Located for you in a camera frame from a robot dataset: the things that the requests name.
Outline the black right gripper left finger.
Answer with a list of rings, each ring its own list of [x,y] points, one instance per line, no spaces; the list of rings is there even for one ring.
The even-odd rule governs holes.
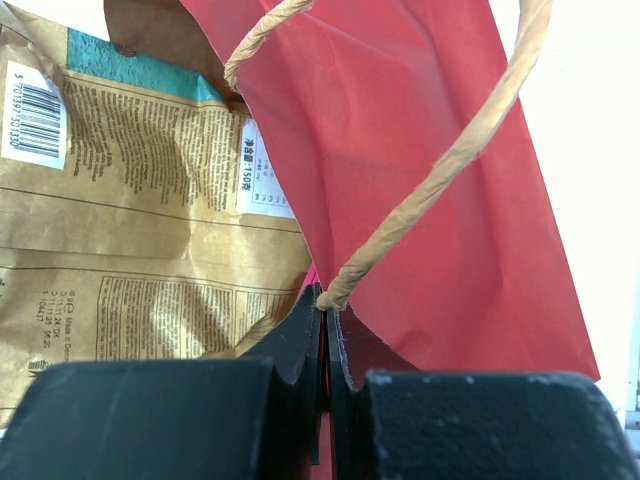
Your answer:
[[[1,442],[5,479],[307,479],[319,461],[318,286],[236,359],[40,373]]]

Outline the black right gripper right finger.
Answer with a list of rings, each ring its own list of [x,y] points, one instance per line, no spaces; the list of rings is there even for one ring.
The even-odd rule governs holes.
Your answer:
[[[337,479],[635,479],[608,400],[569,372],[416,369],[351,310],[327,316]]]

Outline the tan kraft snack bag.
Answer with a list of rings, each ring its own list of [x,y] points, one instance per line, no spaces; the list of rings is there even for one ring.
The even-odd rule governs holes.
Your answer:
[[[1,421],[46,369],[191,359],[279,322],[311,259],[179,1],[1,5]]]

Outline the red brown paper bag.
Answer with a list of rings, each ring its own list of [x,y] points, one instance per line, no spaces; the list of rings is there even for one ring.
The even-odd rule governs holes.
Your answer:
[[[324,301],[421,367],[599,376],[519,91],[485,1],[108,1],[111,40],[242,98]]]

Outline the pink chips bag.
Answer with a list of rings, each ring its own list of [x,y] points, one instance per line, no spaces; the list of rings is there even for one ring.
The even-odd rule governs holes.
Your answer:
[[[302,284],[303,288],[306,288],[308,285],[313,285],[315,283],[319,283],[319,275],[314,263],[311,264]]]

